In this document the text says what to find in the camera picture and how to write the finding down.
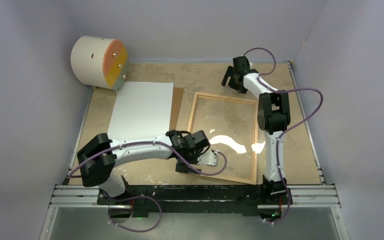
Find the wooden picture frame with glass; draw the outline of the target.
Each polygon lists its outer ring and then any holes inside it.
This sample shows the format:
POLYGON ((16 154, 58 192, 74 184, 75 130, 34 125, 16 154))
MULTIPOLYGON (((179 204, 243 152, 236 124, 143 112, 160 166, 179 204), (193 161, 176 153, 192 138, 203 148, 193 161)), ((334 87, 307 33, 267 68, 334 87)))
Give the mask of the wooden picture frame with glass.
POLYGON ((224 171, 214 179, 240 184, 257 183, 258 156, 252 146, 259 140, 258 104, 255 100, 196 92, 191 105, 188 131, 202 130, 213 150, 223 157, 215 168, 224 171))

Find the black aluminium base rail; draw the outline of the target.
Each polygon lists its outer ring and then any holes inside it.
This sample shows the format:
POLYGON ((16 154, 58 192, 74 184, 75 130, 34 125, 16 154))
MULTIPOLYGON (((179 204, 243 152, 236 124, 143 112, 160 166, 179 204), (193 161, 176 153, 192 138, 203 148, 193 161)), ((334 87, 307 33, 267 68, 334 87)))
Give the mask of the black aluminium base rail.
POLYGON ((278 219, 293 208, 340 206, 333 185, 291 185, 290 194, 264 195, 258 185, 130 185, 127 193, 109 197, 98 187, 58 185, 50 206, 105 208, 132 212, 134 218, 150 213, 241 214, 278 219))

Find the glossy printed photo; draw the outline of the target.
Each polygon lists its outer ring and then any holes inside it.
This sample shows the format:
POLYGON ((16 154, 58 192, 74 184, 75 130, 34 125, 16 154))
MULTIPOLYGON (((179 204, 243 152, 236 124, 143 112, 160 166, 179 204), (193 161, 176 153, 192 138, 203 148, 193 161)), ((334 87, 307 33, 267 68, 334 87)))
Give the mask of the glossy printed photo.
POLYGON ((141 140, 169 130, 174 84, 126 81, 118 92, 107 130, 112 140, 141 140))

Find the brown cardboard backing board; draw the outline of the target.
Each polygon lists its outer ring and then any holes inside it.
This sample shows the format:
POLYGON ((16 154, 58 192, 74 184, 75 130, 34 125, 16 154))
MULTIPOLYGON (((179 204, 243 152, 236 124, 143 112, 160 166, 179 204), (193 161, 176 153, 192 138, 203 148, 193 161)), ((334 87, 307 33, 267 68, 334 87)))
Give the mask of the brown cardboard backing board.
POLYGON ((171 114, 169 122, 169 130, 175 130, 180 114, 180 108, 182 104, 184 89, 181 87, 174 87, 172 93, 172 102, 171 102, 171 114))

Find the white cylindrical drum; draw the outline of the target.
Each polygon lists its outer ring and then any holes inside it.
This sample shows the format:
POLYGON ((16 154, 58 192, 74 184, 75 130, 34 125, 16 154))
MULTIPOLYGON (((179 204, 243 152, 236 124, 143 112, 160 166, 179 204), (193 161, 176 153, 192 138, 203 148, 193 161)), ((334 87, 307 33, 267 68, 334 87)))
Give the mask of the white cylindrical drum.
POLYGON ((129 71, 129 55, 119 39, 82 36, 72 48, 70 64, 82 84, 117 93, 129 71))

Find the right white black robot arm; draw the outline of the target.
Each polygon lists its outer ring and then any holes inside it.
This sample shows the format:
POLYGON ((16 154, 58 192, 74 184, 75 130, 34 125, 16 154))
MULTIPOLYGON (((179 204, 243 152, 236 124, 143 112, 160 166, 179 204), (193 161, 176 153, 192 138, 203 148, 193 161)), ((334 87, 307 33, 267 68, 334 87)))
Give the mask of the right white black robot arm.
POLYGON ((272 87, 261 74, 251 67, 246 56, 232 59, 221 81, 222 86, 240 94, 251 92, 257 103, 257 125, 265 139, 265 170, 260 196, 268 204, 288 194, 284 171, 283 133, 291 123, 288 93, 272 87))

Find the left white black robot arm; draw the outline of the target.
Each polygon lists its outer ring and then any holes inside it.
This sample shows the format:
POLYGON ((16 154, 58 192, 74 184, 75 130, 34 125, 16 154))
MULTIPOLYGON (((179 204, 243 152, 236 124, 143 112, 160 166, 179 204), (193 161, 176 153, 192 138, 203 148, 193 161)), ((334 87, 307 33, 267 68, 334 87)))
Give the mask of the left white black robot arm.
POLYGON ((200 174, 193 165, 218 165, 218 157, 210 146, 202 130, 169 130, 142 140, 115 140, 100 133, 77 152, 77 169, 84 187, 99 186, 112 201, 122 205, 128 201, 129 191, 125 179, 112 173, 113 168, 141 160, 176 159, 176 172, 200 174))

